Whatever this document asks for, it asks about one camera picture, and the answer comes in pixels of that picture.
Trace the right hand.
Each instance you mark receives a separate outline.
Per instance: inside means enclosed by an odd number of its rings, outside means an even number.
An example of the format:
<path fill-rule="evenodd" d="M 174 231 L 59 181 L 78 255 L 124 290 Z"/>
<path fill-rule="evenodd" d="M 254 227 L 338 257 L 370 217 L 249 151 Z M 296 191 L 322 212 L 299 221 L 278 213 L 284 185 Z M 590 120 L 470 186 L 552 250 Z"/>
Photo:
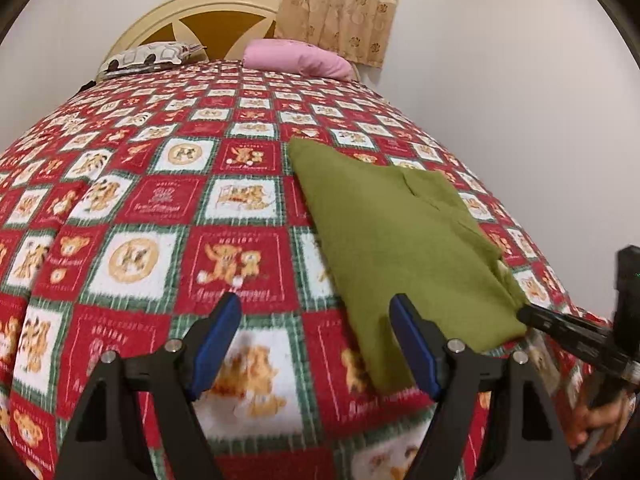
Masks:
<path fill-rule="evenodd" d="M 612 403 L 602 405 L 600 408 L 590 408 L 588 390 L 582 389 L 574 410 L 562 422 L 567 445 L 574 450 L 585 444 L 593 431 L 602 429 L 603 432 L 594 452 L 603 452 L 623 433 L 633 407 L 634 396 L 628 392 L 621 392 Z"/>

